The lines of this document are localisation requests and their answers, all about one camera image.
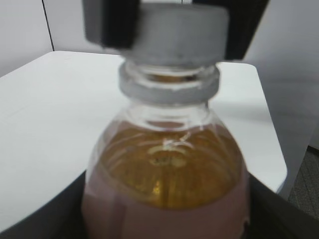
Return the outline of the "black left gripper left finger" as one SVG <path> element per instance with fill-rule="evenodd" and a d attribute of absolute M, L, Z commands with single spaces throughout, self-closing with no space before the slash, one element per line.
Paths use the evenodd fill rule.
<path fill-rule="evenodd" d="M 81 214 L 85 172 L 30 216 L 0 233 L 2 239 L 86 239 Z"/>

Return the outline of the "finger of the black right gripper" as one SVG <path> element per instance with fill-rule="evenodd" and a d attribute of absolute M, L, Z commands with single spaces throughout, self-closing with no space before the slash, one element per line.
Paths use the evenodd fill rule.
<path fill-rule="evenodd" d="M 194 0 L 194 4 L 221 6 L 228 10 L 226 60 L 242 60 L 269 3 L 268 0 Z"/>
<path fill-rule="evenodd" d="M 140 6 L 140 0 L 84 0 L 86 39 L 103 48 L 131 48 L 136 35 Z"/>

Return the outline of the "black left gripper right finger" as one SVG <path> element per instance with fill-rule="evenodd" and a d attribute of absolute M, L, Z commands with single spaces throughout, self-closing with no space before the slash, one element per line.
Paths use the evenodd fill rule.
<path fill-rule="evenodd" d="M 253 175 L 250 181 L 250 224 L 247 239 L 317 239 L 319 222 L 285 201 Z"/>

